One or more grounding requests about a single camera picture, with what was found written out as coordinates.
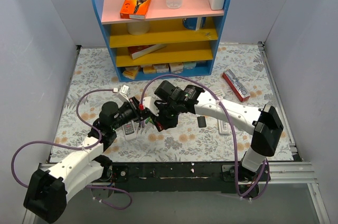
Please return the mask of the yellow soap box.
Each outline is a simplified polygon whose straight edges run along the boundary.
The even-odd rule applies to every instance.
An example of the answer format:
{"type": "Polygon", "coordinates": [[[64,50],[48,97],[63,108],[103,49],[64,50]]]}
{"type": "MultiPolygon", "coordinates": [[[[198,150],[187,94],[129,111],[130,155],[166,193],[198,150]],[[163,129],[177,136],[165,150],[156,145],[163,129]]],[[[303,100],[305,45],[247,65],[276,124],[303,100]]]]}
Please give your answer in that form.
{"type": "Polygon", "coordinates": [[[123,72],[123,76],[127,79],[130,79],[130,80],[135,80],[136,79],[136,76],[138,75],[139,73],[139,69],[134,69],[134,70],[125,70],[123,72]]]}

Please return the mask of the small white remote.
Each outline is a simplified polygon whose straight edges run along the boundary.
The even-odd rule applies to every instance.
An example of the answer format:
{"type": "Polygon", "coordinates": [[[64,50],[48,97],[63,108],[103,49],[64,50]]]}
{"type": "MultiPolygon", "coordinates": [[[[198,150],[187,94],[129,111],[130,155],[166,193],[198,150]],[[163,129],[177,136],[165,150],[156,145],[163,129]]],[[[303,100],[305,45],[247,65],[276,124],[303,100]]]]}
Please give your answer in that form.
{"type": "Polygon", "coordinates": [[[218,132],[220,135],[229,135],[230,130],[228,123],[218,119],[218,132]]]}

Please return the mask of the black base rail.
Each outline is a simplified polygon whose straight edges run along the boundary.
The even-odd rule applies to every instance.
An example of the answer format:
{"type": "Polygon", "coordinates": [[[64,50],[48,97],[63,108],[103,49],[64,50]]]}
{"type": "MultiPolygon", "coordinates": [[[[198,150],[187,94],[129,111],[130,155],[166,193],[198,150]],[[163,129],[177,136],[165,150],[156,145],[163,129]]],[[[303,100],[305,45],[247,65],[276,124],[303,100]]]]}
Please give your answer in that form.
{"type": "Polygon", "coordinates": [[[236,193],[233,162],[113,163],[97,181],[127,192],[236,193]]]}

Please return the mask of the grey white remote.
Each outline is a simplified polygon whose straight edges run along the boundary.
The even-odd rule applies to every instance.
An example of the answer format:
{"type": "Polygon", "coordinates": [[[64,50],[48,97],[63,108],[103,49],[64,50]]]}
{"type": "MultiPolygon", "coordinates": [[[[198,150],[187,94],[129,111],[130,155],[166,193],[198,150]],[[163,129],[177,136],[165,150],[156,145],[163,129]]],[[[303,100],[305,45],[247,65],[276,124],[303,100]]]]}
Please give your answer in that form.
{"type": "Polygon", "coordinates": [[[124,135],[125,135],[125,140],[131,141],[131,140],[134,140],[134,139],[137,138],[135,127],[134,127],[134,124],[133,124],[132,121],[124,124],[122,126],[122,129],[123,129],[123,132],[124,132],[124,135]]]}

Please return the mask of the blue wooden shelf unit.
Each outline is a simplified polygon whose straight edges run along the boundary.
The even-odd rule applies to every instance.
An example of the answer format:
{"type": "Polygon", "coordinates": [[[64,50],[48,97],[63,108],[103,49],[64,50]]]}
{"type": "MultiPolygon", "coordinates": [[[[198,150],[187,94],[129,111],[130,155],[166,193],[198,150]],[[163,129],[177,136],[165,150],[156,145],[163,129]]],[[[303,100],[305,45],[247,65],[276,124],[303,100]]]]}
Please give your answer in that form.
{"type": "Polygon", "coordinates": [[[166,6],[166,0],[152,0],[146,19],[150,29],[143,35],[131,35],[127,23],[136,20],[120,18],[124,0],[91,0],[102,36],[120,82],[126,67],[196,61],[194,69],[183,70],[184,77],[207,76],[212,73],[231,0],[223,9],[213,11],[209,0],[183,0],[178,9],[166,6]],[[206,17],[203,29],[193,31],[183,26],[183,18],[206,17]],[[165,48],[133,60],[129,46],[166,44],[165,48]]]}

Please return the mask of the floral table mat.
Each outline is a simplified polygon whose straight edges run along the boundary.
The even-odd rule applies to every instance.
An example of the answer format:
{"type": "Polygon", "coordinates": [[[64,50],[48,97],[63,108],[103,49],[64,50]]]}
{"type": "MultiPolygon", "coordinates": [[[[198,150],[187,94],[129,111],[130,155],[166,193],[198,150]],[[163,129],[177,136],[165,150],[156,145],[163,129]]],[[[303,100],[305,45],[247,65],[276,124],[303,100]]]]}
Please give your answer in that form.
{"type": "MultiPolygon", "coordinates": [[[[223,90],[226,100],[237,102],[222,78],[225,69],[231,69],[250,92],[247,106],[278,105],[257,45],[220,45],[212,74],[195,77],[195,81],[213,91],[223,90]]],[[[56,132],[56,146],[51,149],[51,163],[66,157],[69,146],[82,142],[101,106],[108,101],[118,101],[111,89],[121,86],[107,49],[80,50],[56,132]]],[[[138,128],[137,138],[131,141],[125,140],[119,129],[105,154],[114,162],[232,161],[234,151],[242,157],[249,148],[251,136],[245,131],[237,129],[235,136],[220,135],[218,122],[212,117],[206,117],[206,125],[199,128],[195,115],[182,114],[176,128],[158,132],[149,123],[145,128],[138,128]]]]}

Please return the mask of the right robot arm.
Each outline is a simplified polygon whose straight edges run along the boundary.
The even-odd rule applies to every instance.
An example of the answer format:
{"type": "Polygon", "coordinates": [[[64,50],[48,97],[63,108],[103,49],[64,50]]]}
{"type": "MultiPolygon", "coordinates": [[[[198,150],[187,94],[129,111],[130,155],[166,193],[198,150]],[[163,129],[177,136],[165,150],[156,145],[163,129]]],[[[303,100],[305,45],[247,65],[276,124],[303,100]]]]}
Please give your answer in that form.
{"type": "Polygon", "coordinates": [[[147,101],[145,106],[154,115],[158,131],[176,127],[179,114],[192,113],[233,123],[236,128],[252,135],[250,147],[239,166],[239,175],[244,180],[257,176],[264,159],[274,156],[284,130],[275,107],[249,107],[219,100],[210,91],[196,85],[181,89],[166,80],[155,90],[155,95],[159,99],[147,101]]]}

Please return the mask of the blue white tin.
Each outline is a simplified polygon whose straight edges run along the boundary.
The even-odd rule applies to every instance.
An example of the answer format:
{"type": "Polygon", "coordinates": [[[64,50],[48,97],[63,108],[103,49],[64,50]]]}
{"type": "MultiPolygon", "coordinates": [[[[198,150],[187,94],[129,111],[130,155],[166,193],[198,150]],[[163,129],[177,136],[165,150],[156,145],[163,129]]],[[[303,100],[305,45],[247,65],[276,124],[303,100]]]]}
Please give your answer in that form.
{"type": "Polygon", "coordinates": [[[205,26],[206,17],[190,17],[183,18],[183,26],[188,30],[197,31],[203,29],[205,26]]]}

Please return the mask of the red toothpaste box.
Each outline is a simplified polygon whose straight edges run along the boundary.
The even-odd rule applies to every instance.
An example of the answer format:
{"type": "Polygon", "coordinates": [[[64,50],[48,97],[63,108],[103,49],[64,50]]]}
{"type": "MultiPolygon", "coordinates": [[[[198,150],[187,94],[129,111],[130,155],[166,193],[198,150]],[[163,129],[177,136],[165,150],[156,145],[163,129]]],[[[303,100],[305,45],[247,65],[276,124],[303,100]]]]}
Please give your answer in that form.
{"type": "Polygon", "coordinates": [[[247,101],[250,98],[249,91],[243,86],[231,69],[226,69],[222,77],[240,102],[247,101]]]}

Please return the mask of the white air conditioner remote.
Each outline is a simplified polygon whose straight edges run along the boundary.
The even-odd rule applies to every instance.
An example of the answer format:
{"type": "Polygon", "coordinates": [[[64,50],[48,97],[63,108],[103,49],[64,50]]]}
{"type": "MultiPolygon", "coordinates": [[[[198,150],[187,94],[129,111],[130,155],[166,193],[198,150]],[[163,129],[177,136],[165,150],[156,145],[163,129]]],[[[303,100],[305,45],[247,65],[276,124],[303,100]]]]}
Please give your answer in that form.
{"type": "Polygon", "coordinates": [[[224,93],[224,91],[221,90],[221,89],[216,90],[216,91],[214,92],[214,94],[215,94],[218,98],[220,98],[220,99],[223,99],[223,98],[225,97],[225,93],[224,93]]]}

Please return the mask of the white orange small box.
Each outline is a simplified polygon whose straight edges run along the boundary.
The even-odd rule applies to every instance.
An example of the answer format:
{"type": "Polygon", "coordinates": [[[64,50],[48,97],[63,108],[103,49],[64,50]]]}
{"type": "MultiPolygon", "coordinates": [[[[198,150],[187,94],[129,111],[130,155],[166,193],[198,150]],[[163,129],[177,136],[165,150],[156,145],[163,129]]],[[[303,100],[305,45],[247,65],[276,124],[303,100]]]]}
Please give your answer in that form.
{"type": "Polygon", "coordinates": [[[156,73],[167,73],[170,71],[169,65],[166,64],[154,64],[154,69],[156,70],[156,73]]]}

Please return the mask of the pile of coloured batteries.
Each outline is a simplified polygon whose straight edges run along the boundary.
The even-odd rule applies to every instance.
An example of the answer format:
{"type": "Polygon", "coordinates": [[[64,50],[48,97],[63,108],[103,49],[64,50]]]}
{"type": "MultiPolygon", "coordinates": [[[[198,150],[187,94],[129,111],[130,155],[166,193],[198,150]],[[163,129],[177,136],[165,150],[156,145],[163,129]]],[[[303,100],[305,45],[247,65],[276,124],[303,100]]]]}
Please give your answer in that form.
{"type": "Polygon", "coordinates": [[[146,118],[145,120],[140,121],[139,124],[138,124],[138,128],[139,129],[145,128],[145,126],[149,123],[154,124],[154,122],[152,121],[152,119],[150,117],[146,118]]]}

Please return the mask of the pale green small box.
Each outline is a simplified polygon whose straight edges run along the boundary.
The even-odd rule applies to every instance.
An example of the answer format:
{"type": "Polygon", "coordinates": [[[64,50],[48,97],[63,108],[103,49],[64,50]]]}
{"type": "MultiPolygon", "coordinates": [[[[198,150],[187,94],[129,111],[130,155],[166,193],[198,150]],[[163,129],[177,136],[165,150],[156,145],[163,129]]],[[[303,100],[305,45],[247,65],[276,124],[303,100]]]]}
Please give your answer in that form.
{"type": "Polygon", "coordinates": [[[196,67],[196,62],[195,61],[184,62],[183,67],[184,67],[184,70],[194,69],[196,67]]]}

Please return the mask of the orange razor box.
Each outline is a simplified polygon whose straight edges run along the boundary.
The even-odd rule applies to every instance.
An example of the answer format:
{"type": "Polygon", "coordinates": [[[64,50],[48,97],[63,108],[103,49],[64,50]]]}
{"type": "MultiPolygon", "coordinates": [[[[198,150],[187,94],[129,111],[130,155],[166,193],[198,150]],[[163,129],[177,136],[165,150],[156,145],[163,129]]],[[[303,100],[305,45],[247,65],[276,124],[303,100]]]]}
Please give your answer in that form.
{"type": "Polygon", "coordinates": [[[124,0],[120,10],[120,18],[144,20],[152,0],[124,0]]]}

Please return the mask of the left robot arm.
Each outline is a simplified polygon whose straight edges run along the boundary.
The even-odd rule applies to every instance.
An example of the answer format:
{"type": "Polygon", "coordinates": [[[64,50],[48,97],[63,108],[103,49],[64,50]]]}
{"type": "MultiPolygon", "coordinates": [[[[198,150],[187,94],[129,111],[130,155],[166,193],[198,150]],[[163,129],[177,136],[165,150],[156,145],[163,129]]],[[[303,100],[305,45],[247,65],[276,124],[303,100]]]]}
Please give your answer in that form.
{"type": "Polygon", "coordinates": [[[103,153],[116,139],[116,129],[158,114],[152,97],[143,98],[143,106],[139,108],[136,98],[121,107],[113,101],[104,103],[79,150],[47,170],[38,169],[32,174],[23,206],[46,222],[54,223],[69,200],[91,182],[114,184],[126,180],[128,167],[114,167],[103,153]]]}

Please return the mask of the black remote battery cover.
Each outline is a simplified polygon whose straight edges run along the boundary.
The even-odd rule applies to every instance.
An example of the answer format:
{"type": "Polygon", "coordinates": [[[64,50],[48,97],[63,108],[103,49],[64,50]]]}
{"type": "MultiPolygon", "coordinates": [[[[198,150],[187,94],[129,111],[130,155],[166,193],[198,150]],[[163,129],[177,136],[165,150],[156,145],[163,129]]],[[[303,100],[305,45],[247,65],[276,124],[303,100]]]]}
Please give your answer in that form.
{"type": "Polygon", "coordinates": [[[206,118],[204,116],[197,117],[197,120],[198,120],[198,127],[199,128],[206,128],[207,127],[206,118]]]}

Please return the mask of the red white book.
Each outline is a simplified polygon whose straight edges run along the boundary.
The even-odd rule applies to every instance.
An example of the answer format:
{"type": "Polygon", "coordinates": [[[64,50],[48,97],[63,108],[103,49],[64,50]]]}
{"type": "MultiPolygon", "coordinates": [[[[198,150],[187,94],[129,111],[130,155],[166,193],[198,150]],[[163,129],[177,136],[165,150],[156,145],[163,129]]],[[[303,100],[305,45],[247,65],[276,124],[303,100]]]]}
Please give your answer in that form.
{"type": "Polygon", "coordinates": [[[166,46],[167,46],[166,44],[138,45],[138,46],[129,46],[127,50],[130,57],[133,60],[136,60],[144,55],[165,48],[166,46]]]}

